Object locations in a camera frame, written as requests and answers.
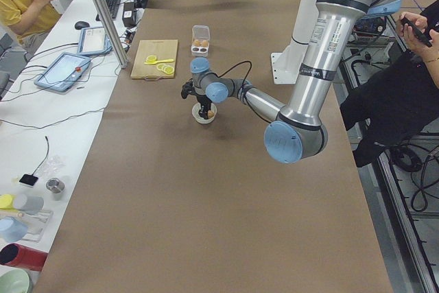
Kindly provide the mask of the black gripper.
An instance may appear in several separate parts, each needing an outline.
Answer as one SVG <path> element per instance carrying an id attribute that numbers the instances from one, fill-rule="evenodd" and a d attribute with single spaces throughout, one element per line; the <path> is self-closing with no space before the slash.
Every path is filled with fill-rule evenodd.
<path id="1" fill-rule="evenodd" d="M 195 94 L 197 101 L 199 102 L 198 115 L 204 119 L 210 119 L 207 117 L 207 113 L 211 110 L 210 99 L 206 95 Z"/>

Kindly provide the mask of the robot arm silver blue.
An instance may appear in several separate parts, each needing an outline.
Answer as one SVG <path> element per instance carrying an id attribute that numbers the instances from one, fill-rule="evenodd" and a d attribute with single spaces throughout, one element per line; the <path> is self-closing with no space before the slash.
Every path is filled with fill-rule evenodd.
<path id="1" fill-rule="evenodd" d="M 256 114 L 270 120 L 264 132 L 268 154 L 280 163 L 295 163 L 320 153 L 327 144 L 327 129 L 319 118 L 329 87 L 354 24 L 365 16 L 393 14 L 402 0 L 314 0 L 306 50 L 288 104 L 255 88 L 247 79 L 221 78 L 206 58 L 191 61 L 191 79 L 182 98 L 194 95 L 199 115 L 206 118 L 211 104 L 235 97 Z"/>

